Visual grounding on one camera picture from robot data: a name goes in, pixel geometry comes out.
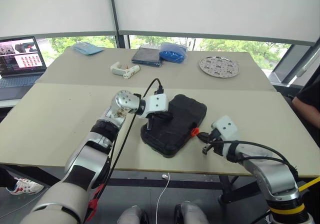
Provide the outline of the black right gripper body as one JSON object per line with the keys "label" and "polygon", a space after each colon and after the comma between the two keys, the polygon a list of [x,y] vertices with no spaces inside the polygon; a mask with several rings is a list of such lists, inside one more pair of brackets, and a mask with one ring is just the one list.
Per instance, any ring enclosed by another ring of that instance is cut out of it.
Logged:
{"label": "black right gripper body", "polygon": [[222,134],[218,129],[213,129],[209,134],[210,142],[206,143],[210,145],[210,150],[213,149],[213,152],[223,156],[223,147],[224,144],[222,143]]}

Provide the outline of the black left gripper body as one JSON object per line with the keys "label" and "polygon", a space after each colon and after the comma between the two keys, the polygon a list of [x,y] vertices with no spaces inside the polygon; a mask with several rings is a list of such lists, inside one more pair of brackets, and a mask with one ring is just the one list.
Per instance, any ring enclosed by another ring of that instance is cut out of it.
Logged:
{"label": "black left gripper body", "polygon": [[157,120],[161,120],[163,122],[171,121],[173,118],[173,114],[170,113],[169,111],[153,112],[153,113],[149,113],[146,117],[148,119],[146,129],[149,131],[149,130],[152,130],[153,125]]}

